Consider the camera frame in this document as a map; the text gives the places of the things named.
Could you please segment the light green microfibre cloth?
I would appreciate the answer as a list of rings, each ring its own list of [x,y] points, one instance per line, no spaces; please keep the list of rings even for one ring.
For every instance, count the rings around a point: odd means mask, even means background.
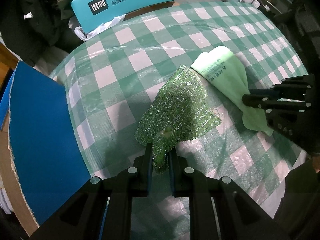
[[[271,136],[265,112],[245,106],[242,97],[249,94],[247,75],[241,61],[225,46],[201,53],[191,68],[226,96],[242,111],[242,122],[247,129]]]

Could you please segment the green sparkly scrub cloth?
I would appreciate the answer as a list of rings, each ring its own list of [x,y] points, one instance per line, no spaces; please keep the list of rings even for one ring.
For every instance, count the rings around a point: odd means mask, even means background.
[[[219,115],[208,105],[199,75],[181,65],[143,114],[135,139],[144,146],[152,144],[153,167],[157,173],[163,173],[172,148],[180,142],[197,139],[220,124]]]

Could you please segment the blue cardboard box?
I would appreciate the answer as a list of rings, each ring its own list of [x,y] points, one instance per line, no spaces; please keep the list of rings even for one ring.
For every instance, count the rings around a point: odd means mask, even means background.
[[[19,62],[1,99],[1,176],[22,228],[31,235],[90,174],[73,132],[65,88]]]

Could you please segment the green checkered tablecloth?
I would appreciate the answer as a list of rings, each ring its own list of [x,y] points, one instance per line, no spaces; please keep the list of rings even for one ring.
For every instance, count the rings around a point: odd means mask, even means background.
[[[140,119],[164,88],[162,102],[182,119],[182,133],[208,119],[214,127],[176,146],[193,168],[231,177],[259,205],[274,212],[273,192],[301,150],[283,136],[247,129],[242,112],[191,70],[196,58],[225,46],[244,65],[250,88],[268,88],[307,73],[280,30],[245,3],[182,4],[135,17],[71,52],[51,73],[66,90],[82,158],[91,175],[116,176],[144,147]]]

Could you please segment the white plastic bag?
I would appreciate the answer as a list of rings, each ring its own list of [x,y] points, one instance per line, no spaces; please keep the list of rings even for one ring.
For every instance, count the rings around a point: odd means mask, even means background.
[[[120,16],[116,16],[111,21],[106,22],[106,23],[102,23],[101,25],[99,25],[93,31],[90,31],[89,33],[85,33],[83,31],[82,27],[79,26],[79,27],[76,27],[74,29],[74,33],[78,38],[80,38],[80,40],[88,41],[91,38],[93,38],[93,37],[97,36],[98,34],[102,33],[103,31],[114,27],[118,23],[123,22],[125,16],[126,16],[126,14],[123,14],[123,15],[120,15]]]

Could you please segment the dark hanging jackets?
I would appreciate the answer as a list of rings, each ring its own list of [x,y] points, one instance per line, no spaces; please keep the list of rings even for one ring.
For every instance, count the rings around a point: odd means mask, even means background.
[[[70,53],[82,41],[69,28],[72,0],[1,0],[1,36],[5,46],[35,66],[52,46]]]

